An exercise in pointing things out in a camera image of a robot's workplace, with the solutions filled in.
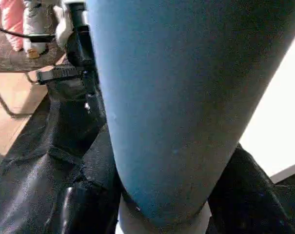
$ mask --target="blue cylinder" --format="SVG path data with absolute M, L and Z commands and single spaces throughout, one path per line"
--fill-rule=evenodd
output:
M 295 36 L 295 0 L 87 7 L 121 182 L 153 223 L 185 222 L 206 202 Z

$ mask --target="pink pillow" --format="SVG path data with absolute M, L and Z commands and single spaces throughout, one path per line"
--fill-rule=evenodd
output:
M 2 27 L 16 33 L 23 33 L 22 19 L 24 12 L 23 0 L 0 0 L 0 9 L 2 11 Z M 6 34 L 6 38 L 13 47 L 13 50 L 22 49 L 22 38 Z

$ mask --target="chair leg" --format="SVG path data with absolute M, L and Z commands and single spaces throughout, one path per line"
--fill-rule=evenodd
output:
M 5 101 L 3 100 L 3 98 L 1 97 L 1 95 L 0 95 L 0 104 L 3 107 L 3 109 L 6 111 L 6 113 L 12 118 L 23 118 L 23 117 L 28 117 L 32 115 L 32 114 L 20 114 L 20 113 L 12 112 L 7 106 L 7 104 L 5 103 Z
M 25 72 L 25 75 L 26 75 L 26 78 L 27 78 L 27 80 L 29 81 L 29 83 L 31 83 L 31 84 L 37 84 L 37 83 L 38 83 L 37 81 L 33 81 L 33 80 L 31 80 L 31 78 L 30 78 L 28 72 Z

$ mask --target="seat cushion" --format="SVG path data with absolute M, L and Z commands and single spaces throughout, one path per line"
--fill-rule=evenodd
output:
M 45 7 L 46 17 L 45 31 L 53 33 L 55 31 L 57 21 L 55 19 L 52 6 Z M 47 50 L 37 59 L 27 58 L 24 51 L 15 52 L 6 39 L 4 33 L 0 32 L 0 72 L 28 72 L 45 66 L 55 64 L 64 52 L 54 42 L 49 43 Z

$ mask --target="wire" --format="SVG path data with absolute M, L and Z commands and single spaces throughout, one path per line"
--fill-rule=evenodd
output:
M 3 29 L 1 27 L 0 27 L 0 31 L 3 32 L 3 33 L 11 34 L 11 35 L 16 36 L 16 37 L 30 39 L 31 42 L 51 42 L 51 41 L 53 41 L 53 39 L 55 37 L 53 34 L 25 35 L 25 34 L 11 32 L 11 31 L 5 30 L 5 29 Z

